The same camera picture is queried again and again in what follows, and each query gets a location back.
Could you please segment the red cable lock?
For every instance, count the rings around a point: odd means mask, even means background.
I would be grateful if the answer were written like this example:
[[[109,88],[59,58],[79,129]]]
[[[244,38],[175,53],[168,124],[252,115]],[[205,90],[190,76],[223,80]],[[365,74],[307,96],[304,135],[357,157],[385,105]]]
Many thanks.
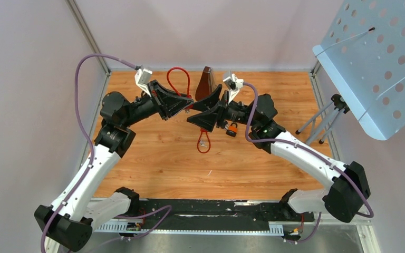
[[[208,131],[200,129],[200,135],[197,141],[197,151],[202,154],[206,154],[211,149],[211,141],[208,135]]]
[[[178,95],[192,98],[191,76],[185,68],[180,66],[171,67],[166,73],[166,80]]]

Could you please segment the orange black padlock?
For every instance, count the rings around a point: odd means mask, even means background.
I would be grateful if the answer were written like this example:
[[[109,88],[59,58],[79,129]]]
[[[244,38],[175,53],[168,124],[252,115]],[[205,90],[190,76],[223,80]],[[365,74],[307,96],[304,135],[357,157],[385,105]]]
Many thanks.
[[[236,122],[232,122],[226,125],[226,134],[230,137],[236,137],[238,132],[238,124]]]

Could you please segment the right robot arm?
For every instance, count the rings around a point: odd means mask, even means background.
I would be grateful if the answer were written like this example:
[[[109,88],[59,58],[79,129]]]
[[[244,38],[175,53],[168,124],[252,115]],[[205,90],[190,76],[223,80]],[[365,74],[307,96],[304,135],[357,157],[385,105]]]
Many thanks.
[[[230,92],[221,94],[221,87],[193,105],[198,113],[187,122],[212,132],[225,127],[226,122],[244,124],[245,139],[256,148],[289,161],[311,175],[322,185],[316,190],[292,189],[281,198],[280,213],[293,220],[300,213],[327,212],[335,219],[349,223],[355,216],[373,218],[368,198],[371,195],[364,167],[330,158],[300,141],[274,120],[277,110],[272,97],[254,92],[250,105],[231,101]]]

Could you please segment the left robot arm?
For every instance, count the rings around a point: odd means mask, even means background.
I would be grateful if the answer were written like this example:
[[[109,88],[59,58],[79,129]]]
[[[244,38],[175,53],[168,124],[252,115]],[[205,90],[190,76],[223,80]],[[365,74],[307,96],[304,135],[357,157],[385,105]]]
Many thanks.
[[[64,191],[48,206],[35,211],[42,229],[41,252],[56,252],[60,246],[81,250],[92,233],[110,219],[124,214],[136,217],[140,212],[139,195],[121,187],[108,199],[91,206],[90,200],[108,172],[130,148],[136,134],[130,127],[154,114],[167,120],[191,106],[192,98],[151,81],[142,96],[133,102],[120,92],[110,92],[102,100],[102,127],[90,154]]]

